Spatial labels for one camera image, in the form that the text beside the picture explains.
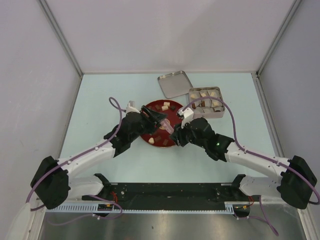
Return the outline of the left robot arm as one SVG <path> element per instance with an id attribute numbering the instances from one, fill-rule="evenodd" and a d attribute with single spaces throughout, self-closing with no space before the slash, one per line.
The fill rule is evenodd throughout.
<path id="1" fill-rule="evenodd" d="M 122 154 L 141 135 L 155 133 L 166 118 L 165 113 L 157 112 L 144 105 L 141 110 L 127 107 L 125 116 L 120 116 L 119 124 L 94 146 L 68 158 L 54 159 L 52 156 L 44 158 L 30 183 L 31 193 L 36 193 L 48 210 L 61 205 L 70 194 L 95 195 L 100 200 L 107 199 L 111 188 L 99 177 L 93 177 L 93 182 L 96 184 L 93 188 L 81 184 L 79 191 L 75 190 L 71 181 L 101 161 Z"/>

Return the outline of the red round plate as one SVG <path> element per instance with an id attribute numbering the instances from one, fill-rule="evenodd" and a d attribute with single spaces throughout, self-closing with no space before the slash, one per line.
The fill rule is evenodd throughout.
<path id="1" fill-rule="evenodd" d="M 164 106 L 164 102 L 170 102 L 170 106 L 168 106 L 168 110 L 163 111 L 162 110 L 162 106 Z M 146 105 L 146 107 L 160 112 L 160 113 L 164 113 L 167 114 L 167 119 L 170 122 L 170 125 L 174 128 L 175 125 L 180 124 L 182 122 L 182 120 L 177 116 L 177 112 L 180 108 L 183 107 L 182 104 L 173 101 L 173 100 L 164 100 L 164 99 L 160 99 L 160 100 L 155 100 L 152 101 L 150 103 L 148 103 Z M 170 139 L 170 134 L 164 130 L 159 128 L 154 134 L 143 134 L 141 136 L 141 138 L 148 143 L 151 146 L 154 147 L 159 147 L 159 148 L 169 148 L 169 147 L 173 147 L 176 144 Z M 150 138 L 154 138 L 154 144 L 150 144 L 148 141 Z M 163 145 L 164 140 L 168 140 L 168 143 L 166 146 Z"/>

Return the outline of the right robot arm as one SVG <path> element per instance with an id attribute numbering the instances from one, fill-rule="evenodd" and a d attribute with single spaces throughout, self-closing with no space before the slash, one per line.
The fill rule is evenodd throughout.
<path id="1" fill-rule="evenodd" d="M 170 138 L 177 146 L 193 144 L 203 148 L 214 161 L 242 165 L 263 174 L 264 177 L 245 175 L 234 179 L 236 185 L 230 188 L 230 194 L 237 201 L 260 195 L 281 198 L 290 206 L 302 210 L 312 204 L 310 198 L 318 180 L 300 156 L 266 156 L 245 149 L 235 139 L 215 133 L 203 117 L 185 125 L 177 124 Z"/>

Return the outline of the pink cat paw tongs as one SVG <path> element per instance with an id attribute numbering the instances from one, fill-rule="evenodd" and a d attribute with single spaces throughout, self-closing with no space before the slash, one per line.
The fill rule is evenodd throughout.
<path id="1" fill-rule="evenodd" d="M 171 126 L 170 121 L 165 118 L 161 123 L 161 129 L 167 131 L 169 134 L 174 132 L 174 128 Z"/>

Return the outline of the metal tin box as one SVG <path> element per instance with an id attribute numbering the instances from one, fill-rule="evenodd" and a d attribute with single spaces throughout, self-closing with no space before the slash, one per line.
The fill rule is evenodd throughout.
<path id="1" fill-rule="evenodd" d="M 214 91 L 217 94 L 217 99 L 223 100 L 222 93 L 219 87 L 198 87 L 190 88 L 188 93 L 189 102 L 196 100 L 191 104 L 193 110 L 193 118 L 219 119 L 224 116 L 225 107 L 223 104 L 211 98 L 200 99 L 203 97 L 210 97 L 210 93 Z"/>

